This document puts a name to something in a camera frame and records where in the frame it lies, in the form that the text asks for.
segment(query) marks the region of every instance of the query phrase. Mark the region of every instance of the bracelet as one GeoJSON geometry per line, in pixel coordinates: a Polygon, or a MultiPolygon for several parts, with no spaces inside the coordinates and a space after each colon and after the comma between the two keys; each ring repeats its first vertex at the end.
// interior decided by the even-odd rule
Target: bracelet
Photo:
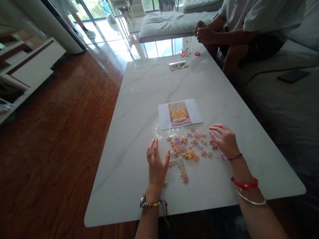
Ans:
{"type": "Polygon", "coordinates": [[[143,209],[146,208],[146,207],[148,207],[148,208],[159,207],[160,205],[162,205],[164,221],[166,222],[166,225],[169,228],[170,225],[169,225],[169,222],[166,219],[166,215],[167,215],[167,202],[166,201],[163,201],[163,200],[160,199],[159,202],[148,203],[148,202],[146,202],[146,194],[143,194],[143,196],[141,198],[141,201],[140,201],[140,208],[143,208],[143,209]]]}
{"type": "Polygon", "coordinates": [[[263,206],[263,205],[265,205],[265,204],[267,203],[267,200],[266,200],[266,198],[264,197],[264,195],[263,195],[263,197],[264,197],[264,201],[263,201],[263,202],[253,202],[253,201],[250,201],[248,198],[245,198],[243,195],[241,195],[241,193],[240,193],[237,189],[236,189],[236,192],[239,194],[239,196],[242,197],[242,199],[244,199],[246,202],[251,203],[251,204],[253,204],[253,205],[263,206]]]}
{"type": "Polygon", "coordinates": [[[231,160],[233,160],[233,159],[240,158],[242,155],[243,155],[243,154],[240,153],[240,154],[236,155],[236,156],[233,157],[233,158],[227,158],[227,159],[225,159],[225,160],[231,161],[231,160]]]}
{"type": "Polygon", "coordinates": [[[246,190],[248,188],[251,188],[251,187],[256,187],[258,185],[258,180],[256,178],[254,178],[255,182],[252,183],[252,184],[242,184],[242,183],[239,183],[239,182],[236,182],[234,177],[231,177],[230,179],[234,184],[236,184],[238,187],[241,187],[239,189],[239,191],[243,191],[243,190],[246,190]]]}

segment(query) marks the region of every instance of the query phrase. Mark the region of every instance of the woman's left hand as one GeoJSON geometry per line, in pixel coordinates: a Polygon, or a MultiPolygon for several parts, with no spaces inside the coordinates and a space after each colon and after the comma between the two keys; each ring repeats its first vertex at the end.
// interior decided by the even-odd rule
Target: woman's left hand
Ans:
{"type": "Polygon", "coordinates": [[[163,182],[166,177],[170,150],[166,152],[165,160],[160,159],[159,140],[153,139],[147,148],[147,161],[149,162],[150,183],[146,190],[147,202],[158,202],[162,193],[163,182]]]}

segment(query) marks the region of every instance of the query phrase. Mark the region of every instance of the hand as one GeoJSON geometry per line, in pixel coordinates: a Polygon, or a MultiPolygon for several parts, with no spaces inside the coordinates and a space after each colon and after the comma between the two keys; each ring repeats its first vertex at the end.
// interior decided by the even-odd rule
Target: hand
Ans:
{"type": "Polygon", "coordinates": [[[195,25],[195,28],[193,30],[193,33],[195,35],[195,37],[197,37],[197,29],[198,28],[205,28],[207,27],[206,24],[203,22],[203,21],[199,21],[196,25],[195,25]]]}
{"type": "Polygon", "coordinates": [[[216,35],[216,33],[208,27],[197,29],[197,40],[199,43],[214,44],[215,43],[215,35],[216,35]]]}
{"type": "Polygon", "coordinates": [[[233,158],[240,154],[235,134],[224,124],[214,124],[209,127],[210,130],[216,130],[222,135],[222,138],[218,138],[217,135],[210,131],[210,135],[216,142],[217,146],[227,156],[227,158],[233,158]]]}
{"type": "Polygon", "coordinates": [[[166,152],[165,160],[162,162],[159,154],[159,140],[153,139],[147,148],[147,161],[149,162],[150,183],[146,190],[147,202],[158,202],[162,193],[163,182],[166,177],[170,150],[166,152]]]}

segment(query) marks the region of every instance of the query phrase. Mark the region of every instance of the red string bracelet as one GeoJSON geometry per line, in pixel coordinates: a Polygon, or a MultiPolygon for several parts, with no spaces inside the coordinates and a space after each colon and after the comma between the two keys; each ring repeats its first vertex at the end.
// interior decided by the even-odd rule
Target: red string bracelet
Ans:
{"type": "Polygon", "coordinates": [[[232,182],[234,184],[236,184],[238,187],[240,187],[239,191],[243,191],[243,190],[246,190],[248,188],[251,188],[251,187],[255,187],[258,185],[258,180],[256,178],[254,178],[255,182],[252,183],[252,184],[242,184],[242,183],[239,183],[239,182],[236,182],[234,177],[231,178],[232,182]]]}
{"type": "Polygon", "coordinates": [[[233,160],[233,159],[236,159],[236,158],[240,158],[242,155],[243,155],[243,154],[241,153],[241,154],[236,155],[236,156],[233,157],[233,158],[228,158],[228,161],[233,160]]]}

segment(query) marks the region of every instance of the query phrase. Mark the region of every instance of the white marble coffee table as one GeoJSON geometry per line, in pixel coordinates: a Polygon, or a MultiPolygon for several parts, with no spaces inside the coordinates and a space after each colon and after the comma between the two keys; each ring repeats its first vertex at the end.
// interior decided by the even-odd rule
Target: white marble coffee table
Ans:
{"type": "MultiPolygon", "coordinates": [[[[175,55],[127,65],[85,214],[87,227],[140,218],[139,203],[149,180],[146,149],[153,138],[159,138],[159,151],[164,157],[171,149],[166,137],[186,135],[195,127],[208,135],[208,141],[208,127],[215,123],[226,124],[236,134],[239,148],[267,199],[306,192],[203,45],[195,38],[188,44],[192,46],[187,58],[175,55]],[[201,55],[194,56],[194,51],[201,55]],[[181,59],[187,60],[190,67],[171,71],[168,64],[181,59]],[[192,98],[204,123],[160,131],[158,105],[192,98]]],[[[177,167],[168,169],[168,185],[161,198],[168,201],[170,215],[238,204],[230,180],[230,164],[216,159],[221,155],[214,151],[213,159],[200,156],[199,162],[184,160],[187,185],[179,177],[177,167]]]]}

